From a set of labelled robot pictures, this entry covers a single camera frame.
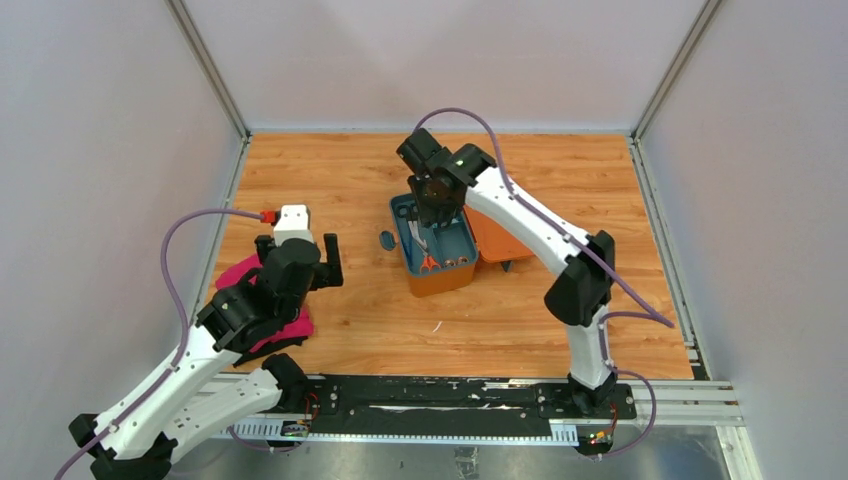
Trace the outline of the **small orange scissors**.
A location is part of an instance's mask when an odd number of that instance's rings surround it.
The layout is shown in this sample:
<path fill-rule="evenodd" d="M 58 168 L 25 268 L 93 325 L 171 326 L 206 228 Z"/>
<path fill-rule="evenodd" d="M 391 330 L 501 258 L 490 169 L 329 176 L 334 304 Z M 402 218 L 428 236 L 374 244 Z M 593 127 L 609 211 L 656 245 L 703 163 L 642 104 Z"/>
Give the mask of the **small orange scissors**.
<path fill-rule="evenodd" d="M 430 273 L 430 272 L 434 271 L 435 269 L 441 269 L 441 268 L 442 268 L 441 264 L 438 261 L 436 261 L 435 258 L 432 255 L 427 254 L 423 257 L 423 259 L 421 261 L 421 264 L 419 266 L 419 273 L 420 274 Z"/>

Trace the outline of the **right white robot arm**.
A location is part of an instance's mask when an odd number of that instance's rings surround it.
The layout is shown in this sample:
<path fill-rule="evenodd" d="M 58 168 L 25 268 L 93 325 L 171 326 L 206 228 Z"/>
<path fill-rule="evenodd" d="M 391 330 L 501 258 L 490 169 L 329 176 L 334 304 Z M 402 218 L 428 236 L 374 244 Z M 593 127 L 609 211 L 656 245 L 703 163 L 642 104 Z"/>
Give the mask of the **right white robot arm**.
<path fill-rule="evenodd" d="M 425 226 L 444 226 L 469 207 L 520 241 L 551 272 L 555 280 L 544 304 L 566 328 L 572 406 L 584 417 L 601 414 L 611 403 L 617 380 L 600 327 L 612 297 L 612 236 L 605 231 L 590 234 L 558 217 L 476 145 L 451 151 L 418 128 L 396 153 L 412 173 L 407 183 Z"/>

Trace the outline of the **black bandage scissors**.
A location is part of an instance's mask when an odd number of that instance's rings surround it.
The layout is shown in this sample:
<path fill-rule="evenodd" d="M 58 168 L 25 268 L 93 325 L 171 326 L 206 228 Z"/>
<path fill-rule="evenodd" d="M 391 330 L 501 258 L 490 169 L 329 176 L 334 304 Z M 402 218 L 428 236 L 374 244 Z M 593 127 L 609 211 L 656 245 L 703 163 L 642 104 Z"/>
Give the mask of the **black bandage scissors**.
<path fill-rule="evenodd" d="M 423 255 L 427 256 L 428 246 L 427 242 L 421 237 L 420 234 L 417 206 L 414 203 L 399 205 L 395 209 L 395 213 L 397 216 L 406 220 L 412 239 L 414 240 L 415 244 L 421 249 Z"/>

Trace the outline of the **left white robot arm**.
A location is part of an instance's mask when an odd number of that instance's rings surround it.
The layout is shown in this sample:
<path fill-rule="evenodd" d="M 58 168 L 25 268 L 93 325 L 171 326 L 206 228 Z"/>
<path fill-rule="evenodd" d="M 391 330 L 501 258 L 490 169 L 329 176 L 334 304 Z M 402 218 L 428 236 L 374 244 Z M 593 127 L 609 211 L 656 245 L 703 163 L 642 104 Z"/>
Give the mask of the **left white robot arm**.
<path fill-rule="evenodd" d="M 254 413 L 313 413 L 307 376 L 269 337 L 301 314 L 308 293 L 342 286 L 338 237 L 290 238 L 218 290 L 171 358 L 115 406 L 69 431 L 97 479 L 163 479 L 203 441 Z"/>

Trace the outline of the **teal plastic tray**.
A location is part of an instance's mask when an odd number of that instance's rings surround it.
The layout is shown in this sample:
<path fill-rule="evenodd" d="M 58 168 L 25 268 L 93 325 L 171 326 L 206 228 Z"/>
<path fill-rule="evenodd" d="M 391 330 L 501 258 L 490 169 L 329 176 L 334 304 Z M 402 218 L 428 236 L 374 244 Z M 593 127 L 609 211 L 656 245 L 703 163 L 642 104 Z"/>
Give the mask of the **teal plastic tray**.
<path fill-rule="evenodd" d="M 479 259 L 478 248 L 464 213 L 458 214 L 447 227 L 442 228 L 427 228 L 424 227 L 418 220 L 421 237 L 427 242 L 428 254 L 432 255 L 442 266 L 441 269 L 435 269 L 430 273 L 420 274 L 419 266 L 424 255 L 412 239 L 406 220 L 397 216 L 395 213 L 395 209 L 399 205 L 412 203 L 415 204 L 411 194 L 395 196 L 389 201 L 389 210 L 392 214 L 392 220 L 394 222 L 396 232 L 394 239 L 398 246 L 402 249 L 407 271 L 414 278 L 423 278 L 426 275 L 431 273 L 435 274 L 442 270 L 458 270 L 460 267 L 468 267 L 474 264 Z M 457 260 L 460 256 L 467 257 L 469 259 L 469 263 L 462 265 L 458 264 Z M 446 259 L 454 260 L 456 265 L 453 267 L 445 267 L 444 261 Z"/>

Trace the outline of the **orange medicine box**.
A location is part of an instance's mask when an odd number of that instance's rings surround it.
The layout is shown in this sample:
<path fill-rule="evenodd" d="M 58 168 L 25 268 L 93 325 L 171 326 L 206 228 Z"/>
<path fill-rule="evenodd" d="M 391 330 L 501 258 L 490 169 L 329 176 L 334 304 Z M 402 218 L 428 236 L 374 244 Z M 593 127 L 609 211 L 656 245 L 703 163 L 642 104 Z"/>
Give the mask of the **orange medicine box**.
<path fill-rule="evenodd" d="M 380 233 L 387 251 L 397 249 L 415 297 L 445 293 L 469 285 L 480 262 L 512 263 L 533 256 L 532 251 L 494 220 L 466 207 L 446 227 L 425 229 L 418 224 L 417 207 L 408 195 L 390 201 L 393 229 Z"/>

